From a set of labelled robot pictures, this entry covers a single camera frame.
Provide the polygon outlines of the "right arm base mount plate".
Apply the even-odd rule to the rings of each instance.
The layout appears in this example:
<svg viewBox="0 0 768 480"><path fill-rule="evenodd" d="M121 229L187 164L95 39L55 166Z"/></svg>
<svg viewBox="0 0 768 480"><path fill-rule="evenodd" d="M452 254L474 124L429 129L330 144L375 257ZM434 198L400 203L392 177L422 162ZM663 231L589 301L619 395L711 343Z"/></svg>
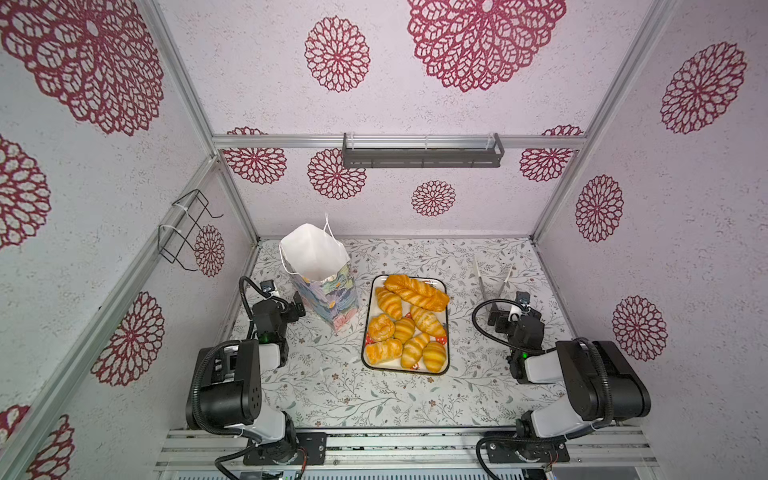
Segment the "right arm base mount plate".
<svg viewBox="0 0 768 480"><path fill-rule="evenodd" d="M504 463L567 463L571 460L561 437L519 438L509 432L493 433L483 438L489 461Z"/></svg>

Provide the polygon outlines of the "fake bun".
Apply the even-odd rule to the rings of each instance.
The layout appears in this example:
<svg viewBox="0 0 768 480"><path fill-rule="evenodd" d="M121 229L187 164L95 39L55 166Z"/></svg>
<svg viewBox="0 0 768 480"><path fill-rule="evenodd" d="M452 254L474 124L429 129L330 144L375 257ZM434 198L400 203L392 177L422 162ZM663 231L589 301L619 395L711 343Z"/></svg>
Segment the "fake bun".
<svg viewBox="0 0 768 480"><path fill-rule="evenodd" d="M429 342L423 349L422 360L425 368L432 373L439 373L443 370L447 361L445 346L437 341Z"/></svg>

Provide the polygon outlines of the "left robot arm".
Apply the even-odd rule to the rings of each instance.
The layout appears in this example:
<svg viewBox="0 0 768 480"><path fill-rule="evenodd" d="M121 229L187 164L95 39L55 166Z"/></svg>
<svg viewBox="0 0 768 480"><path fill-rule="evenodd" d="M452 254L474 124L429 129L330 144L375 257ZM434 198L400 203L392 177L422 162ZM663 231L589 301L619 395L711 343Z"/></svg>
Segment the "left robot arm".
<svg viewBox="0 0 768 480"><path fill-rule="evenodd" d="M247 440L246 464L286 464L299 454L289 414L269 406L262 374L287 363L287 325L306 315L299 294L244 305L246 337L199 351L185 405L189 428Z"/></svg>

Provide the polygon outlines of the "floral paper gift bag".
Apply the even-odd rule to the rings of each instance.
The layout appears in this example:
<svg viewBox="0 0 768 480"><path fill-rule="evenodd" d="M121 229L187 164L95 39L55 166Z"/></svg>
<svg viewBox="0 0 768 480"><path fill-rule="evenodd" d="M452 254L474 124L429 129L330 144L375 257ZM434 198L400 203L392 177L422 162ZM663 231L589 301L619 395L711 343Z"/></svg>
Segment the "floral paper gift bag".
<svg viewBox="0 0 768 480"><path fill-rule="evenodd" d="M331 227L304 223L278 244L284 271L305 306L338 333L359 311L351 258Z"/></svg>

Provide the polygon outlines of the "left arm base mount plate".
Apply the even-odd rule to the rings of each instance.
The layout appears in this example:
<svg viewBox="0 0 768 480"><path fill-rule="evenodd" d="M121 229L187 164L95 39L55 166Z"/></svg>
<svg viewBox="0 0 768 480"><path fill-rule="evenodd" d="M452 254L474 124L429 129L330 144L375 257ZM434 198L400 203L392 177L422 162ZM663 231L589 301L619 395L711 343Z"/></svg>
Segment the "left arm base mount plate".
<svg viewBox="0 0 768 480"><path fill-rule="evenodd" d="M294 440L259 446L245 455L245 466L278 467L325 464L328 435L325 432L299 432Z"/></svg>

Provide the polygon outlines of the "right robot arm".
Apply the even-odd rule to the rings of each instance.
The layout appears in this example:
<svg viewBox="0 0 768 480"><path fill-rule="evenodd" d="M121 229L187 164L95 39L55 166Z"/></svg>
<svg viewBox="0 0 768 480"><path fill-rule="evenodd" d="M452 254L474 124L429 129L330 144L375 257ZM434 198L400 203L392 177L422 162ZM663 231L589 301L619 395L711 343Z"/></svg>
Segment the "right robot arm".
<svg viewBox="0 0 768 480"><path fill-rule="evenodd" d="M562 398L525 412L512 431L478 440L478 456L486 452L498 463L512 458L526 463L568 461L567 441L650 413L648 389L614 342L577 337L545 349L545 325L530 304L530 294L519 291L513 300L492 298L479 265L473 267L482 302L473 309L471 323L483 337L509 350L511 376L520 384L565 387Z"/></svg>

